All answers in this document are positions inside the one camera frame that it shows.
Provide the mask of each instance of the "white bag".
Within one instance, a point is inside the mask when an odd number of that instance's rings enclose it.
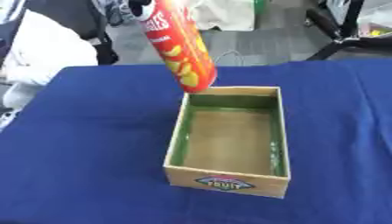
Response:
[[[201,30],[219,27],[223,31],[255,29],[254,0],[184,0]]]

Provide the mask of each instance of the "plastic bag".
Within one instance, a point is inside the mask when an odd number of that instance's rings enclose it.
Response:
[[[110,26],[126,25],[135,19],[126,0],[92,0],[92,2],[105,16]]]
[[[364,5],[358,25],[360,36],[370,38],[381,38],[392,35],[392,3],[383,3],[385,0],[378,0],[379,5],[367,7]]]

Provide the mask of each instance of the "can label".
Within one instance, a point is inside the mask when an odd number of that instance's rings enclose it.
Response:
[[[214,82],[214,63],[185,6],[171,0],[152,0],[136,18],[186,92],[199,92]]]

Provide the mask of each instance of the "blue cloth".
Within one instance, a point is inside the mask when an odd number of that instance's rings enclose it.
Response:
[[[392,223],[392,60],[220,67],[216,86],[280,86],[285,199],[170,186],[181,90],[163,66],[63,70],[0,135],[0,221]]]

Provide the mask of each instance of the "cable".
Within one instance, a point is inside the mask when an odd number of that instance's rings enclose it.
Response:
[[[242,54],[240,53],[240,52],[237,52],[236,50],[230,50],[230,51],[227,51],[227,52],[224,52],[223,54],[221,54],[220,56],[218,56],[214,61],[213,61],[213,63],[216,65],[216,64],[218,64],[218,62],[219,62],[219,60],[221,59],[221,58],[223,58],[224,56],[227,56],[227,55],[229,55],[230,53],[233,53],[233,54],[235,54],[237,57],[237,62],[239,62],[238,63],[238,65],[237,66],[240,66],[240,67],[243,67],[244,66],[244,59],[243,59],[243,56],[242,56]]]

